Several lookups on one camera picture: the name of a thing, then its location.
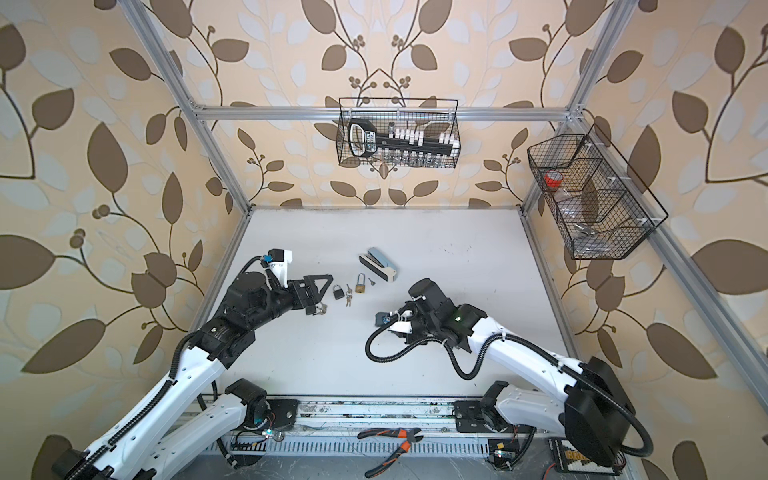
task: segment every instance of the brass padlock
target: brass padlock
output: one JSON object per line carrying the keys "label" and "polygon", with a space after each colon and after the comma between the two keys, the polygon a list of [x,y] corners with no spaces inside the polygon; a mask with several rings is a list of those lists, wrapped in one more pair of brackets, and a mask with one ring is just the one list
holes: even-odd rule
{"label": "brass padlock", "polygon": [[355,293],[365,293],[366,292],[366,275],[364,273],[361,273],[357,276],[357,285],[355,285]]}

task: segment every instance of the black plastic holder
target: black plastic holder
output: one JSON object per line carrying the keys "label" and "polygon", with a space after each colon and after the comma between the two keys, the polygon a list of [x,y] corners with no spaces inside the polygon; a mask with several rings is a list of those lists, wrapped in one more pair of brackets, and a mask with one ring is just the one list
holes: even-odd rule
{"label": "black plastic holder", "polygon": [[[339,165],[456,168],[462,149],[457,110],[457,100],[444,98],[340,98]],[[354,124],[375,135],[357,137]]]}
{"label": "black plastic holder", "polygon": [[[624,259],[669,217],[621,152],[625,173],[608,163],[604,141],[593,126],[586,135],[561,134],[528,149],[531,172],[574,260]],[[655,202],[658,212],[632,190]]]}

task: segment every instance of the gray metal floor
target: gray metal floor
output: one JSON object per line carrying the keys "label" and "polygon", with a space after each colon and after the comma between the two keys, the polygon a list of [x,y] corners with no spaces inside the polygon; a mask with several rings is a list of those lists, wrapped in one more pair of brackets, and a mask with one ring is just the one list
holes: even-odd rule
{"label": "gray metal floor", "polygon": [[[363,478],[363,473],[382,462],[385,457],[286,457],[267,455],[250,467],[233,470],[221,455],[200,455],[175,480],[314,480],[333,478],[351,480]],[[497,472],[487,462],[470,458],[409,458],[403,455],[382,480],[496,480],[510,478],[539,479],[552,463],[545,439],[535,439],[515,470]],[[605,480],[605,476],[559,474],[554,468],[547,480]]]}

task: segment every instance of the wallpaper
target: wallpaper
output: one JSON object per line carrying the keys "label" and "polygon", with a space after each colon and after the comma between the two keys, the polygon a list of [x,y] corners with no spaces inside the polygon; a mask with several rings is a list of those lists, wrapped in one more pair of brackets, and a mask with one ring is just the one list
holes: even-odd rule
{"label": "wallpaper", "polygon": [[641,2],[588,102],[768,349],[768,4]]}
{"label": "wallpaper", "polygon": [[114,1],[0,2],[4,478],[167,371],[240,215]]}
{"label": "wallpaper", "polygon": [[[490,207],[522,204],[533,176],[525,149],[546,122],[459,124],[457,168],[339,166],[336,124],[219,121],[214,128],[246,195],[258,207]],[[211,178],[211,194],[219,183]]]}
{"label": "wallpaper", "polygon": [[[762,478],[768,416],[650,244],[574,261],[541,211],[529,218],[581,356],[611,364],[654,440],[648,480]],[[632,430],[627,444],[640,445]]]}
{"label": "wallpaper", "polygon": [[146,0],[197,103],[563,107],[607,0]]}

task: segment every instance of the brown leaf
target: brown leaf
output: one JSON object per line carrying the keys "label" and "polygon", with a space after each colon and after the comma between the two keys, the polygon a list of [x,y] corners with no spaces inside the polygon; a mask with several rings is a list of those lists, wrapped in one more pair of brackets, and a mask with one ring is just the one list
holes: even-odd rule
{"label": "brown leaf", "polygon": [[571,252],[568,251],[567,247],[563,248],[563,260],[565,260],[565,268],[567,268],[571,274],[576,273],[576,270],[578,270],[576,260],[571,257]]}
{"label": "brown leaf", "polygon": [[584,50],[584,53],[581,54],[581,60],[578,62],[578,74],[581,75],[581,72],[584,71],[584,67],[587,66],[587,62],[589,61],[589,56],[592,55],[592,49],[587,48]]}
{"label": "brown leaf", "polygon": [[139,52],[130,48],[116,48],[109,52],[109,56],[112,57],[112,61],[120,68],[120,71],[127,76],[139,81],[149,80],[152,70],[149,69],[149,64]]}
{"label": "brown leaf", "polygon": [[253,141],[253,138],[251,138],[242,128],[237,129],[237,138],[239,138],[240,143],[248,147],[249,150],[256,150],[256,142]]}
{"label": "brown leaf", "polygon": [[147,145],[154,145],[163,137],[165,133],[165,114],[156,114],[147,122]]}
{"label": "brown leaf", "polygon": [[659,0],[640,0],[640,3],[637,4],[637,7],[646,13],[655,12],[658,6],[659,6]]}
{"label": "brown leaf", "polygon": [[176,70],[179,72],[179,75],[184,74],[184,68],[181,66],[181,59],[179,58],[179,54],[176,53],[175,50],[171,50],[168,52],[170,55],[170,59],[174,61],[174,65],[176,65]]}
{"label": "brown leaf", "polygon": [[437,97],[433,95],[427,98],[419,105],[419,108],[437,108]]}
{"label": "brown leaf", "polygon": [[648,125],[640,134],[629,156],[627,175],[640,192],[645,192],[656,180],[661,168],[661,145],[654,129]]}
{"label": "brown leaf", "polygon": [[720,293],[747,295],[768,290],[768,251],[742,240],[716,240],[693,254],[701,272]]}
{"label": "brown leaf", "polygon": [[469,208],[488,208],[491,206],[491,204],[485,200],[480,200],[479,198],[470,198],[467,206]]}
{"label": "brown leaf", "polygon": [[411,61],[421,70],[437,70],[437,58],[432,53],[432,49],[426,45],[413,45],[411,47]]}
{"label": "brown leaf", "polygon": [[419,11],[419,28],[424,33],[435,33],[451,14],[451,0],[428,0]]}
{"label": "brown leaf", "polygon": [[163,327],[159,325],[152,327],[152,329],[147,332],[147,335],[144,337],[144,339],[141,340],[139,350],[136,352],[136,356],[134,357],[134,365],[148,359],[149,356],[152,355],[152,353],[154,353],[154,351],[157,349],[157,346],[160,345],[160,340],[162,338]]}
{"label": "brown leaf", "polygon": [[337,182],[332,180],[331,181],[331,188],[333,191],[341,195],[342,197],[356,197],[357,196],[357,190],[355,190],[355,187],[353,187],[350,184],[345,184],[344,182]]}
{"label": "brown leaf", "polygon": [[392,188],[389,189],[389,199],[395,204],[399,206],[403,206],[408,201],[408,196],[406,195],[406,192],[402,190],[394,190]]}
{"label": "brown leaf", "polygon": [[489,182],[481,182],[479,184],[475,184],[475,186],[480,190],[484,190],[486,192],[496,192],[502,189],[502,183],[497,182],[496,180],[492,180]]}
{"label": "brown leaf", "polygon": [[214,197],[221,195],[221,192],[224,190],[221,180],[219,180],[218,177],[211,177],[210,180],[205,182],[205,187]]}
{"label": "brown leaf", "polygon": [[696,134],[707,126],[710,110],[704,100],[676,91],[672,94],[672,113],[680,128]]}
{"label": "brown leaf", "polygon": [[200,261],[203,259],[203,241],[198,240],[194,244],[190,256],[187,259],[187,268],[194,272],[200,266]]}
{"label": "brown leaf", "polygon": [[483,160],[482,161],[482,165],[486,169],[488,169],[490,171],[493,171],[493,172],[502,171],[502,164],[500,164],[496,160]]}
{"label": "brown leaf", "polygon": [[518,38],[509,42],[509,49],[518,60],[541,60],[547,54],[547,42],[536,37]]}
{"label": "brown leaf", "polygon": [[645,469],[645,475],[648,477],[648,480],[670,480],[669,477],[667,477],[667,474],[664,473],[661,468],[658,468],[652,461],[646,460],[645,458],[641,458],[640,461],[643,462],[643,468]]}
{"label": "brown leaf", "polygon": [[24,38],[13,24],[0,28],[0,45],[0,68],[5,71],[21,65],[27,56]]}
{"label": "brown leaf", "polygon": [[379,165],[379,176],[382,178],[382,180],[386,180],[386,178],[389,176],[389,166],[382,162]]}
{"label": "brown leaf", "polygon": [[337,136],[343,135],[339,127],[334,124],[315,124],[315,129],[330,141],[336,141]]}
{"label": "brown leaf", "polygon": [[621,357],[619,357],[619,352],[616,350],[616,344],[611,338],[611,335],[605,331],[605,328],[598,330],[598,343],[600,343],[600,349],[603,351],[603,354],[605,354],[605,358],[615,366],[622,368]]}
{"label": "brown leaf", "polygon": [[624,298],[625,287],[626,284],[622,276],[610,276],[594,293],[594,301],[601,310],[606,312],[616,310]]}
{"label": "brown leaf", "polygon": [[182,117],[174,119],[174,131],[176,131],[176,139],[179,140],[181,150],[187,151],[187,124]]}
{"label": "brown leaf", "polygon": [[266,187],[273,192],[284,192],[293,188],[293,184],[288,184],[286,182],[269,182]]}
{"label": "brown leaf", "polygon": [[415,186],[413,189],[413,196],[414,197],[426,197],[427,195],[430,195],[432,192],[437,190],[437,186],[440,182],[437,180],[428,180],[426,182],[422,182]]}
{"label": "brown leaf", "polygon": [[0,235],[0,290],[29,285],[45,275],[56,261],[40,243],[19,235]]}
{"label": "brown leaf", "polygon": [[357,168],[360,166],[360,159],[357,157],[348,157],[340,161],[339,165],[344,168]]}
{"label": "brown leaf", "polygon": [[627,50],[621,52],[608,69],[608,81],[615,84],[627,80],[637,70],[637,66],[640,65],[642,59],[643,54],[639,51]]}
{"label": "brown leaf", "polygon": [[181,209],[184,206],[184,195],[181,193],[181,184],[175,173],[171,173],[165,182],[163,189],[163,215],[168,223],[176,223],[181,217]]}
{"label": "brown leaf", "polygon": [[326,48],[320,67],[325,71],[336,71],[346,63],[346,48],[344,45],[331,45]]}
{"label": "brown leaf", "polygon": [[176,263],[165,253],[147,253],[144,255],[147,264],[147,272],[153,276],[160,285],[171,286],[176,283]]}
{"label": "brown leaf", "polygon": [[446,130],[448,130],[451,127],[451,124],[444,121],[435,121],[430,124],[427,124],[426,127],[424,127],[424,137],[427,138],[438,138],[440,137],[440,134]]}
{"label": "brown leaf", "polygon": [[523,128],[518,132],[517,135],[515,135],[515,138],[512,139],[511,147],[512,150],[515,148],[519,148],[520,145],[523,145],[523,143],[528,139],[528,129]]}
{"label": "brown leaf", "polygon": [[61,435],[48,435],[40,446],[35,464],[32,466],[31,480],[55,480],[53,464],[58,457],[72,448],[72,444]]}
{"label": "brown leaf", "polygon": [[381,197],[382,191],[380,188],[376,188],[375,190],[368,190],[363,194],[362,202],[365,205],[375,205]]}
{"label": "brown leaf", "polygon": [[725,27],[715,45],[715,63],[727,74],[736,73],[744,60],[744,39],[731,27]]}
{"label": "brown leaf", "polygon": [[605,280],[611,278],[613,268],[613,260],[592,260],[587,267],[587,285],[597,290]]}
{"label": "brown leaf", "polygon": [[696,443],[684,440],[672,452],[672,466],[678,480],[707,480],[707,469]]}
{"label": "brown leaf", "polygon": [[302,203],[300,198],[292,198],[290,200],[286,200],[282,202],[280,206],[285,208],[302,208],[304,204]]}
{"label": "brown leaf", "polygon": [[240,61],[248,55],[248,42],[237,40],[235,38],[222,38],[216,40],[213,45],[210,46],[210,50],[214,53],[216,58],[221,61],[228,61],[234,63]]}
{"label": "brown leaf", "polygon": [[113,194],[128,179],[128,162],[118,141],[104,122],[100,123],[88,141],[88,166],[96,180]]}
{"label": "brown leaf", "polygon": [[513,101],[510,104],[506,104],[504,108],[533,108],[533,102],[530,100]]}
{"label": "brown leaf", "polygon": [[581,203],[581,216],[584,217],[584,222],[589,224],[597,222],[598,214],[600,213],[600,198],[591,178],[584,185],[579,200]]}
{"label": "brown leaf", "polygon": [[717,376],[693,343],[671,326],[652,323],[645,333],[659,358],[683,375],[702,380]]}
{"label": "brown leaf", "polygon": [[148,273],[132,273],[131,288],[136,301],[149,309],[158,308],[165,301],[165,287]]}
{"label": "brown leaf", "polygon": [[268,172],[277,172],[283,169],[283,165],[285,162],[282,160],[274,160],[266,164],[266,171]]}
{"label": "brown leaf", "polygon": [[94,7],[99,10],[110,10],[118,4],[118,0],[94,0]]}
{"label": "brown leaf", "polygon": [[301,8],[315,30],[325,35],[336,30],[336,14],[324,0],[301,0]]}
{"label": "brown leaf", "polygon": [[585,33],[603,14],[607,0],[572,0],[565,14],[565,30],[573,37]]}
{"label": "brown leaf", "polygon": [[32,117],[35,123],[45,130],[61,127],[74,110],[74,91],[71,88],[44,94],[32,104]]}
{"label": "brown leaf", "polygon": [[149,5],[171,33],[181,38],[192,35],[192,15],[183,0],[150,0]]}
{"label": "brown leaf", "polygon": [[106,328],[97,319],[71,324],[40,347],[24,365],[22,372],[51,373],[74,365],[98,345]]}
{"label": "brown leaf", "polygon": [[594,118],[594,132],[606,147],[611,146],[611,124],[603,117]]}

